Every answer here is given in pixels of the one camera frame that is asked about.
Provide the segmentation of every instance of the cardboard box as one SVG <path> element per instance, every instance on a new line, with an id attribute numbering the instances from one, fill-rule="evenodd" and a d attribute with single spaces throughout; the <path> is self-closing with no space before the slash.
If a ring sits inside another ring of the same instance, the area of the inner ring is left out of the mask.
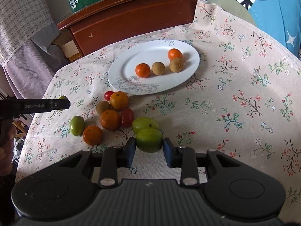
<path id="1" fill-rule="evenodd" d="M 72 40 L 71 32 L 69 30 L 66 30 L 60 34 L 52 44 L 61 47 L 65 56 L 70 60 L 70 62 L 74 62 L 82 57 L 74 41 Z"/>

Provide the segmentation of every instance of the tangerine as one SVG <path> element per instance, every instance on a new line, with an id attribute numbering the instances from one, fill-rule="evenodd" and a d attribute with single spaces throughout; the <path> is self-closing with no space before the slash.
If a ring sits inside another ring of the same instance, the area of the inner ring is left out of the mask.
<path id="1" fill-rule="evenodd" d="M 88 145 L 98 145 L 102 142 L 102 130 L 98 126 L 89 126 L 82 133 L 82 138 Z"/>
<path id="2" fill-rule="evenodd" d="M 115 92 L 110 97 L 110 104 L 116 111 L 122 111 L 128 107 L 129 98 L 125 92 Z"/>
<path id="3" fill-rule="evenodd" d="M 137 76 L 147 78 L 151 73 L 151 68 L 148 64 L 141 63 L 136 66 L 135 72 Z"/>
<path id="4" fill-rule="evenodd" d="M 120 116 L 115 110 L 107 110 L 101 114 L 100 124 L 103 128 L 113 131 L 120 126 Z"/>
<path id="5" fill-rule="evenodd" d="M 171 50 L 168 51 L 168 58 L 170 60 L 172 60 L 174 58 L 181 58 L 182 59 L 183 58 L 183 54 L 181 53 L 180 50 L 173 48 L 173 49 L 171 49 Z"/>

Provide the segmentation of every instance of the screw head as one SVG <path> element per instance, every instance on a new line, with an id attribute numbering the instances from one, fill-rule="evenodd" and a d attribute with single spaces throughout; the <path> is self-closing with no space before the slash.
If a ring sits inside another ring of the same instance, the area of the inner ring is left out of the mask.
<path id="1" fill-rule="evenodd" d="M 198 181 L 194 177 L 187 177 L 183 179 L 183 184 L 185 185 L 195 185 Z"/>
<path id="2" fill-rule="evenodd" d="M 102 186 L 111 186 L 111 185 L 115 184 L 115 180 L 112 178 L 104 178 L 104 179 L 100 180 L 100 184 Z"/>

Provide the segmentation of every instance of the red cherry tomato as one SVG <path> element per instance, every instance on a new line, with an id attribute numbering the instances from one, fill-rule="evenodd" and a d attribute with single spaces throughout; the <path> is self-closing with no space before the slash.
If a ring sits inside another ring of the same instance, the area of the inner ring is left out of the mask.
<path id="1" fill-rule="evenodd" d="M 134 120 L 134 112 L 129 108 L 124 109 L 121 112 L 120 118 L 121 118 L 121 125 L 123 127 L 130 127 Z"/>
<path id="2" fill-rule="evenodd" d="M 104 99 L 105 99 L 106 101 L 110 101 L 110 97 L 111 97 L 111 95 L 112 95 L 113 93 L 114 93 L 113 91 L 108 91 L 108 92 L 106 92 L 106 93 L 104 94 Z"/>

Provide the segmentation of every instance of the wooden dresser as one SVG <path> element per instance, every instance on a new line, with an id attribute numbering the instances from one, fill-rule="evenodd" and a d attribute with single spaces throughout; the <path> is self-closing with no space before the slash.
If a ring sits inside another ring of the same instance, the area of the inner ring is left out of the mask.
<path id="1" fill-rule="evenodd" d="M 191 23 L 197 0 L 103 0 L 58 24 L 82 56 L 126 38 Z"/>

